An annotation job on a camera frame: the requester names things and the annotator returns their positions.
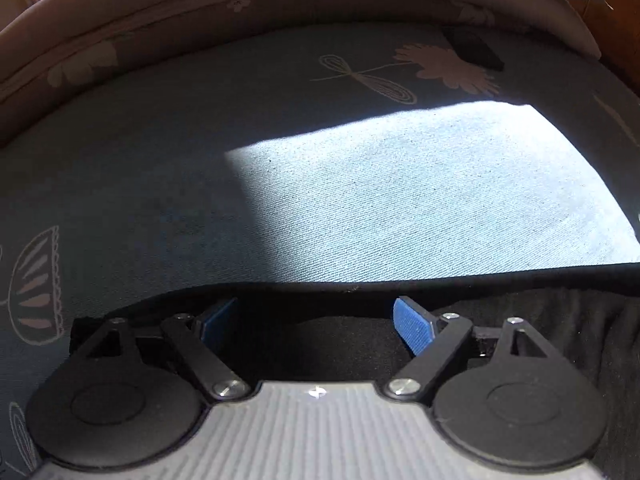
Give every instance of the white ribbed panel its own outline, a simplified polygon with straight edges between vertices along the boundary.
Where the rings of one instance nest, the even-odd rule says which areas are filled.
[[[216,405],[182,448],[135,470],[82,473],[44,465],[34,480],[602,480],[588,463],[520,476],[449,446],[418,404],[372,384],[265,383],[244,402]]]

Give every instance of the white star logo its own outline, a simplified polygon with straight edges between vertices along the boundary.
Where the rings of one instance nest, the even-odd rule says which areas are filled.
[[[313,398],[319,399],[320,397],[324,397],[326,395],[326,390],[322,386],[316,386],[315,388],[309,390],[307,393]]]

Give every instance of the gray gripper base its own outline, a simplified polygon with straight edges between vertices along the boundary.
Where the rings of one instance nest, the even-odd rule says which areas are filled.
[[[521,476],[470,460],[435,431],[418,404],[370,383],[264,383],[217,404],[182,447],[123,472],[46,463],[34,480],[602,480],[589,463]]]

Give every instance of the silver screw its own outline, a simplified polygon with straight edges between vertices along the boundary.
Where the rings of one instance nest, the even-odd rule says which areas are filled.
[[[213,387],[214,395],[223,400],[239,399],[239,397],[243,397],[247,394],[248,391],[249,386],[238,379],[223,381]]]
[[[420,390],[420,383],[413,379],[394,379],[387,385],[389,391],[397,396],[412,395]]]

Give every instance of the bright light patch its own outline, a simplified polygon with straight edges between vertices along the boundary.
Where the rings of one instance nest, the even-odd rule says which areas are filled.
[[[400,112],[227,157],[278,280],[418,280],[640,261],[633,229],[601,178],[530,106]]]

